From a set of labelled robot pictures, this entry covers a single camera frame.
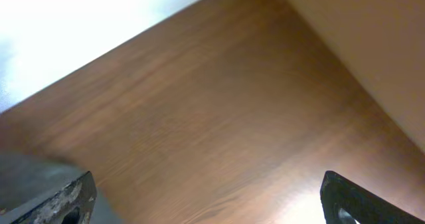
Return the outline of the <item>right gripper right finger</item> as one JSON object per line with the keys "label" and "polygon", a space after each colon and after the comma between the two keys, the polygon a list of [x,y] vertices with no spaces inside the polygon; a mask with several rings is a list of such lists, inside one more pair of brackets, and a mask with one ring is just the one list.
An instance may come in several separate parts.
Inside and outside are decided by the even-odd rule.
{"label": "right gripper right finger", "polygon": [[328,170],[320,189],[327,224],[424,224],[424,221]]}

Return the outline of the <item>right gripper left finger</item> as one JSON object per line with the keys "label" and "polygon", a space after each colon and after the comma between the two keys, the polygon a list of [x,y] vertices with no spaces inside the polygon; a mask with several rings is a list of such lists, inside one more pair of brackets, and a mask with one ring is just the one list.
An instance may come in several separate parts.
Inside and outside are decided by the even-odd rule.
{"label": "right gripper left finger", "polygon": [[94,178],[92,173],[87,171],[18,217],[10,217],[9,222],[89,224],[96,198]]}

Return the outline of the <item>grey plastic shopping basket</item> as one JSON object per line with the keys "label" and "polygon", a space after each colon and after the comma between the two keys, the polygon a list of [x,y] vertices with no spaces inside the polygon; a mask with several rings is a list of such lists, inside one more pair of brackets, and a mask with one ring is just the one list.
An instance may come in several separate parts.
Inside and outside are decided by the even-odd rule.
{"label": "grey plastic shopping basket", "polygon": [[[71,164],[1,154],[1,222],[10,223],[10,217],[18,217],[86,172]],[[97,187],[96,191],[90,223],[122,223]]]}

